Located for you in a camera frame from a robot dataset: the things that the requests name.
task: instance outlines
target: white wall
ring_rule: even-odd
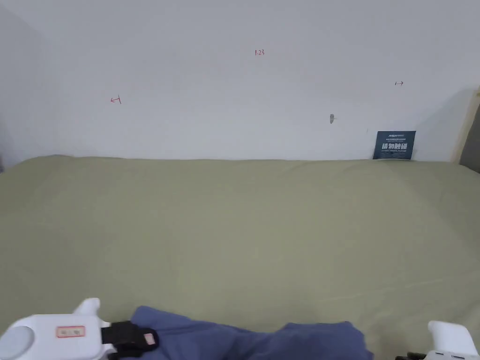
[[[478,0],[0,0],[0,151],[7,165],[371,158],[378,130],[417,130],[414,159],[448,161],[480,83],[479,13]]]

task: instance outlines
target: blue sign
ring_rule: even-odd
[[[415,131],[379,131],[374,159],[412,159]]]

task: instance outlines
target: gray circular part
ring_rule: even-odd
[[[0,337],[0,359],[13,360],[25,353],[33,344],[35,333],[27,326],[8,329]]]

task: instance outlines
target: blue cloth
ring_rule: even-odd
[[[287,324],[274,333],[194,321],[139,307],[131,319],[157,331],[160,347],[142,360],[372,360],[351,323]]]

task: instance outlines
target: bed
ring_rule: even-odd
[[[33,158],[0,176],[0,327],[99,297],[106,321],[349,320],[377,359],[433,319],[480,344],[479,210],[455,163]]]

